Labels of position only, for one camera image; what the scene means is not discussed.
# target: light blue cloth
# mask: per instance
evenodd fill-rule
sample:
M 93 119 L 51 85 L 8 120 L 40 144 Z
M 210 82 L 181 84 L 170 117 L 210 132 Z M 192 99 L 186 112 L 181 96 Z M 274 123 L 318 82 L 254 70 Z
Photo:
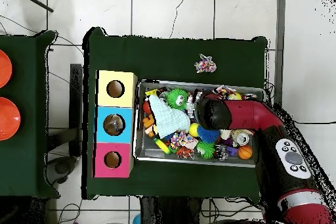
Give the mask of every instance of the light blue cloth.
M 150 95 L 149 100 L 160 138 L 175 131 L 189 132 L 190 118 L 183 111 L 170 108 L 155 95 Z

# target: green fuzzy ball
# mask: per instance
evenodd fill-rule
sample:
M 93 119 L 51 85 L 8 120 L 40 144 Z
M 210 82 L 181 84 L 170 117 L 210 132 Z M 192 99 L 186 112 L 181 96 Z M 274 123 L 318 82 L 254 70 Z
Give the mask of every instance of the green fuzzy ball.
M 197 151 L 198 152 L 204 152 L 201 154 L 202 158 L 205 158 L 206 160 L 213 157 L 213 153 L 215 152 L 215 144 L 214 143 L 206 143 L 206 142 L 198 142 L 197 143 Z
M 176 101 L 179 96 L 183 96 L 183 101 L 181 105 L 176 104 Z M 167 102 L 171 108 L 178 109 L 178 110 L 184 110 L 186 109 L 187 98 L 188 98 L 188 93 L 185 90 L 182 90 L 180 88 L 175 88 L 169 92 L 167 96 Z

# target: pink cube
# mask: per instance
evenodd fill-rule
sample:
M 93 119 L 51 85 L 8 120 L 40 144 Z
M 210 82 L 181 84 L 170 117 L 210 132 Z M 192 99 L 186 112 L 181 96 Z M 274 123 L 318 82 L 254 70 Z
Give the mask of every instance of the pink cube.
M 105 155 L 115 152 L 119 156 L 117 167 L 108 167 Z M 96 178 L 128 178 L 133 167 L 131 144 L 98 143 L 96 144 L 95 174 Z

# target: orange bowl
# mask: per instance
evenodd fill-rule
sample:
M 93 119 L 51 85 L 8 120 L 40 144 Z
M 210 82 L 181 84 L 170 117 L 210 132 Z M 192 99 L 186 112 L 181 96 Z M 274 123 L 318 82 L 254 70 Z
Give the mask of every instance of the orange bowl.
M 12 76 L 12 63 L 5 52 L 0 50 L 0 88 L 5 86 Z
M 0 97 L 0 141 L 10 139 L 20 126 L 21 117 L 16 105 Z

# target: gray button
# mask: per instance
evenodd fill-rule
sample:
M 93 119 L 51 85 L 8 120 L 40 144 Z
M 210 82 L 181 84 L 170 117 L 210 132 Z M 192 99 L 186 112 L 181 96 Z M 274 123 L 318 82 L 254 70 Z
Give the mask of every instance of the gray button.
M 302 157 L 297 152 L 288 152 L 285 159 L 290 164 L 302 164 Z
M 307 172 L 307 169 L 304 166 L 300 166 L 301 171 Z

